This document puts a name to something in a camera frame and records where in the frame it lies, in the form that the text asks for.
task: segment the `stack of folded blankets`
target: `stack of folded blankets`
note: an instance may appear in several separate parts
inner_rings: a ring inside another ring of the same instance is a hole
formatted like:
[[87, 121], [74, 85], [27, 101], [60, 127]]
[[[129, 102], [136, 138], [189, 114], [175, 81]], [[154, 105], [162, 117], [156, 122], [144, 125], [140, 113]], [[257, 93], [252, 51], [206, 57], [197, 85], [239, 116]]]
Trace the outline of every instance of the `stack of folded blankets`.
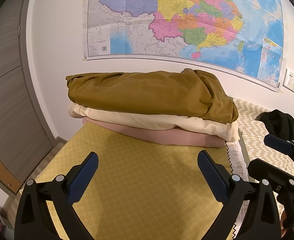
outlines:
[[67, 76], [69, 114], [164, 145], [224, 147], [239, 140], [238, 111], [215, 75], [87, 73]]

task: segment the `map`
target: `map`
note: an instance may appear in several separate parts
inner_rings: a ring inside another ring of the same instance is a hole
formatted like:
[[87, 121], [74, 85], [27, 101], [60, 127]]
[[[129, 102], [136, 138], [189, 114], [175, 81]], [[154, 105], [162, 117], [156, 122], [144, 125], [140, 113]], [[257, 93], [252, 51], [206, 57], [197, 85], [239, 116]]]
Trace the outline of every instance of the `map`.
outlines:
[[87, 60], [146, 55], [228, 69], [279, 87], [280, 0], [86, 0]]

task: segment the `pink blanket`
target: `pink blanket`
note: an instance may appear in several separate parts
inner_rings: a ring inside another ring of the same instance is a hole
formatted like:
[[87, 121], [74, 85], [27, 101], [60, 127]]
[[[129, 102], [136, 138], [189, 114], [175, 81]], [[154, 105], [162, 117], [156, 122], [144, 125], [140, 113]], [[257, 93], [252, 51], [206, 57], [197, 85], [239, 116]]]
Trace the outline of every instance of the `pink blanket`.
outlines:
[[115, 132], [125, 134], [137, 139], [163, 145], [184, 145], [214, 148], [222, 148], [226, 146], [225, 141], [216, 135], [190, 132], [179, 127], [169, 130], [147, 130], [125, 125], [101, 122], [90, 119], [88, 117], [84, 117], [83, 124], [87, 122], [93, 122], [109, 130], [113, 130]]

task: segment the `purple map region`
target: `purple map region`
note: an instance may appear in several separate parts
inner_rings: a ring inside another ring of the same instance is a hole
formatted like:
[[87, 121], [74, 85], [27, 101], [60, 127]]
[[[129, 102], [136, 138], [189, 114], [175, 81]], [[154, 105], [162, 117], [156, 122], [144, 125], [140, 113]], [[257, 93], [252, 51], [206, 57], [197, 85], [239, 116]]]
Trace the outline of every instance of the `purple map region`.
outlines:
[[154, 13], [158, 11], [157, 0], [99, 0], [114, 12], [129, 12], [136, 17], [143, 13]]

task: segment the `gray wooden door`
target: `gray wooden door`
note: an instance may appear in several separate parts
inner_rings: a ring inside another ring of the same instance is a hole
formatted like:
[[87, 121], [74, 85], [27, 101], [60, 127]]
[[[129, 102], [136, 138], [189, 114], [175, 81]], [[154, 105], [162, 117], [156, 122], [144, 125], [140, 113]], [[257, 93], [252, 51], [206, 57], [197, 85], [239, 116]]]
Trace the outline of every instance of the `gray wooden door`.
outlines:
[[0, 161], [20, 182], [53, 147], [34, 111], [21, 67], [22, 2], [6, 0], [0, 8]]

